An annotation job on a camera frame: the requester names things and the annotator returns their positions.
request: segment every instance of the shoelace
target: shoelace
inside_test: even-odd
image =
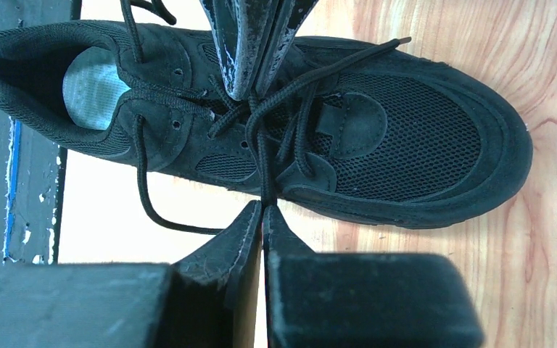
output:
[[[155,13],[169,24],[175,24],[176,19],[170,14],[161,0],[152,0],[152,2],[144,0],[120,0],[121,9],[125,18],[125,25],[131,36],[133,46],[133,56],[136,62],[144,62],[144,51],[141,46],[136,23],[133,19],[131,11],[132,6],[141,7]],[[334,75],[341,70],[363,61],[377,54],[386,54],[396,49],[401,44],[406,44],[410,38],[393,39],[377,46],[358,51],[345,57],[332,65],[320,67],[311,70],[295,78],[274,94],[260,100],[254,92],[251,93],[246,103],[237,103],[231,99],[220,79],[216,76],[210,77],[213,88],[219,95],[221,101],[227,106],[226,114],[217,117],[215,122],[208,130],[208,136],[215,138],[226,132],[240,117],[248,116],[245,125],[245,141],[255,161],[258,174],[260,176],[260,195],[261,202],[264,207],[276,204],[277,193],[274,186],[274,176],[271,172],[271,154],[268,149],[268,132],[265,129],[263,119],[278,105],[288,101],[296,96],[302,98],[300,110],[295,112],[289,119],[283,138],[281,139],[276,157],[277,163],[284,163],[288,160],[291,150],[293,149],[294,161],[296,166],[303,175],[311,177],[314,175],[313,169],[306,158],[306,128],[309,120],[310,108],[315,99],[315,92],[320,80]],[[206,91],[195,91],[191,89],[177,90],[176,93],[182,97],[204,95]],[[217,234],[223,229],[220,228],[202,228],[190,225],[174,223],[161,217],[154,209],[148,192],[148,159],[146,154],[146,146],[144,144],[144,123],[146,122],[143,115],[136,115],[134,122],[135,136],[134,142],[138,156],[137,176],[138,190],[140,200],[144,211],[149,218],[162,227],[201,234]]]

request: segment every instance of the mesh panel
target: mesh panel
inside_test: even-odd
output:
[[[74,149],[84,154],[94,156],[112,156],[122,154],[129,149],[129,137],[120,129],[120,127],[112,127],[110,136],[99,143],[85,143],[80,141],[71,141],[70,139],[60,139],[59,142],[68,149]]]
[[[289,123],[289,113],[285,104],[280,104],[266,118],[266,129],[273,138],[280,139]]]
[[[330,65],[338,62],[341,58],[361,51],[362,49],[339,49],[339,48],[324,48],[314,47],[302,44],[295,45],[304,55],[306,59],[316,62],[321,65]]]
[[[255,172],[255,163],[228,154],[211,154],[202,158],[195,170],[223,180],[240,181]]]
[[[323,98],[323,103],[332,107],[342,107],[342,98],[338,94],[331,94]]]
[[[404,202],[446,189],[462,179],[479,156],[469,116],[449,98],[410,78],[342,75],[339,89],[372,95],[387,111],[385,139],[355,159],[328,158],[337,170],[337,192]],[[318,151],[327,138],[314,139]]]
[[[202,45],[202,49],[204,50],[204,54],[206,58],[210,60],[212,63],[219,65],[219,59],[217,57],[217,50],[213,43],[204,43]]]
[[[314,136],[309,137],[308,144],[311,151],[322,156],[327,156],[332,146],[332,137],[323,133],[315,133]]]

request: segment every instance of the wooden surface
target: wooden surface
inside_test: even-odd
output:
[[[209,28],[197,0],[166,3],[178,27]],[[87,0],[83,17],[122,18],[116,0]],[[402,50],[448,62],[509,100],[529,126],[535,157],[517,196],[451,228],[372,228],[282,202],[292,229],[318,251],[446,255],[470,289],[487,347],[557,347],[557,1],[320,0],[299,32],[315,34],[375,43],[412,36]],[[70,152],[66,180],[61,262],[174,262],[208,239],[150,222],[131,167]],[[157,210],[184,223],[226,226],[251,198],[165,175],[149,180]],[[265,347],[258,308],[255,346]]]

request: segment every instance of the shoe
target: shoe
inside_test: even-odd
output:
[[[294,40],[264,97],[230,99],[211,32],[71,21],[0,32],[0,109],[68,149],[340,220],[439,228],[523,185],[532,142],[482,83],[396,48]]]

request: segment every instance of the insole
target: insole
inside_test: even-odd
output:
[[[106,130],[127,86],[118,77],[111,51],[91,47],[80,53],[63,79],[63,100],[72,121],[84,128]]]

